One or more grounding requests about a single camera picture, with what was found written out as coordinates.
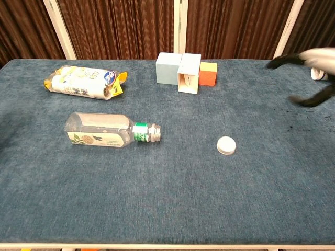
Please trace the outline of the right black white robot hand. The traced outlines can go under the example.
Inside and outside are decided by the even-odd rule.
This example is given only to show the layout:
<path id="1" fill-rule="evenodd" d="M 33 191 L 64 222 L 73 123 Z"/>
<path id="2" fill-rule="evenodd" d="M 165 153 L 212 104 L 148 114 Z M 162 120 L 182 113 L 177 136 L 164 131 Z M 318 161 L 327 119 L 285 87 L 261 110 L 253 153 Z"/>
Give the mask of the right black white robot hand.
<path id="1" fill-rule="evenodd" d="M 266 64 L 268 69 L 277 69 L 285 64 L 304 65 L 318 70 L 330 81 L 330 84 L 312 97 L 303 99 L 299 96 L 289 96 L 291 103 L 301 107 L 317 107 L 334 97 L 334 48 L 313 48 L 301 53 L 277 56 Z"/>

